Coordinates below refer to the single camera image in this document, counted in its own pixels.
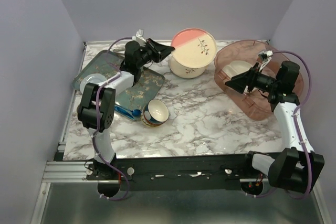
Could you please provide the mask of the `cream divided bowl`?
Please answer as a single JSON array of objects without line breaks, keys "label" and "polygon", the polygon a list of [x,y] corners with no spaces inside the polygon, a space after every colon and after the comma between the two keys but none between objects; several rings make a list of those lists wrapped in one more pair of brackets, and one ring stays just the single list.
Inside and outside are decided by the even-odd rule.
[{"label": "cream divided bowl", "polygon": [[252,64],[246,61],[234,60],[228,65],[225,65],[222,68],[222,71],[225,73],[225,75],[227,75],[228,79],[231,80],[232,77],[244,73],[252,67],[253,67]]}]

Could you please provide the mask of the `yellow and cream plate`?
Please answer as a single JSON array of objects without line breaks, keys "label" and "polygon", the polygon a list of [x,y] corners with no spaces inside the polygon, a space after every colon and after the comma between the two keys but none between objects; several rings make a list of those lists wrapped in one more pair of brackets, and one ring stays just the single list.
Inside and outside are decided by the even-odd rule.
[{"label": "yellow and cream plate", "polygon": [[180,78],[193,79],[203,74],[206,67],[202,68],[188,68],[178,63],[173,57],[169,60],[170,70]]}]

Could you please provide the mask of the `pink and cream plate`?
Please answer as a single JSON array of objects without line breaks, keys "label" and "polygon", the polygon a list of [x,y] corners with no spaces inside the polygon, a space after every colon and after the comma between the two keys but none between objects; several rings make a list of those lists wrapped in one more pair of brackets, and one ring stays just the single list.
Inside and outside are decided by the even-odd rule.
[{"label": "pink and cream plate", "polygon": [[200,28],[187,28],[178,32],[172,39],[173,58],[188,68],[208,66],[217,54],[214,37]]}]

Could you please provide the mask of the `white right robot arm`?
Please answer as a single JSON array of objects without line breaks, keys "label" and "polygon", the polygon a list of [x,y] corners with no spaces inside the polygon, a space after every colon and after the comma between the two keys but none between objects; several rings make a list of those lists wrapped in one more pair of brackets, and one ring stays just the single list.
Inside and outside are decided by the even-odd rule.
[{"label": "white right robot arm", "polygon": [[298,64],[283,61],[275,77],[262,73],[259,64],[233,76],[225,84],[238,93],[258,89],[268,93],[267,100],[280,127],[285,144],[276,158],[264,153],[250,152],[250,160],[241,165],[249,178],[262,172],[270,186],[292,191],[293,198],[311,192],[324,167],[324,157],[310,145],[301,120],[301,104],[293,89],[300,73]]}]

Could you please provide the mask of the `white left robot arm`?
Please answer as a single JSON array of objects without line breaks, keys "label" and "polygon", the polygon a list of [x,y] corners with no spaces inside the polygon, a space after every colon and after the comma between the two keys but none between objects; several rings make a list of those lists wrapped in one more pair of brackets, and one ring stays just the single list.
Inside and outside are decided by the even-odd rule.
[{"label": "white left robot arm", "polygon": [[91,132],[98,173],[104,179],[112,179],[116,173],[127,176],[116,168],[115,151],[111,145],[110,126],[114,118],[116,96],[134,86],[141,77],[141,68],[149,63],[163,61],[175,50],[172,46],[146,39],[143,44],[136,40],[126,43],[124,59],[117,73],[99,84],[87,83],[78,106],[78,120]]}]

